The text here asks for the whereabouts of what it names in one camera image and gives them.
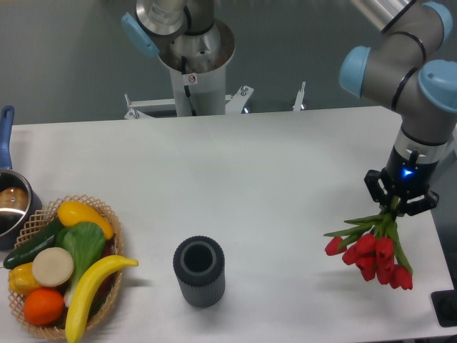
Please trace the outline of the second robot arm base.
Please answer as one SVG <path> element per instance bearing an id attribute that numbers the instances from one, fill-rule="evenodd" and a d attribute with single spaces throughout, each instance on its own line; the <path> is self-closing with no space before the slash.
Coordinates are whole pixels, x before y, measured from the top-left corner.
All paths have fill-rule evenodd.
<path id="1" fill-rule="evenodd" d="M 236 45 L 213 1 L 137 1 L 121 26 L 142 54 L 168 69 L 178 116 L 225 114 L 226 67 Z"/>

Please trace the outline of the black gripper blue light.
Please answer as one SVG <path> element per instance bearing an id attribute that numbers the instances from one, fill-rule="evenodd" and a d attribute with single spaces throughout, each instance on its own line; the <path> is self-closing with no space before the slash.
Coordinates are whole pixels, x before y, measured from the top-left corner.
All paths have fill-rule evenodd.
<path id="1" fill-rule="evenodd" d="M 372 200 L 385 209 L 399 198 L 398 213 L 415 216 L 434 209 L 438 194 L 430 189 L 430 180 L 438 160 L 429 161 L 418 147 L 401 153 L 394 146 L 382 170 L 367 171 L 364 182 Z"/>

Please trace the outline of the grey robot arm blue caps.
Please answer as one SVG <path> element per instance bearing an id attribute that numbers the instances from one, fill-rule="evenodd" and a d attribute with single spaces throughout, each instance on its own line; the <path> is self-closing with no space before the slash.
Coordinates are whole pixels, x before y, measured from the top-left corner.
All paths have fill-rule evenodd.
<path id="1" fill-rule="evenodd" d="M 383 209 L 410 216 L 437 206 L 431 177 L 456 128 L 456 63 L 434 59 L 453 29 L 451 12 L 434 1 L 355 1 L 383 34 L 377 49 L 357 46 L 339 84 L 401 116 L 386 166 L 365 183 Z"/>

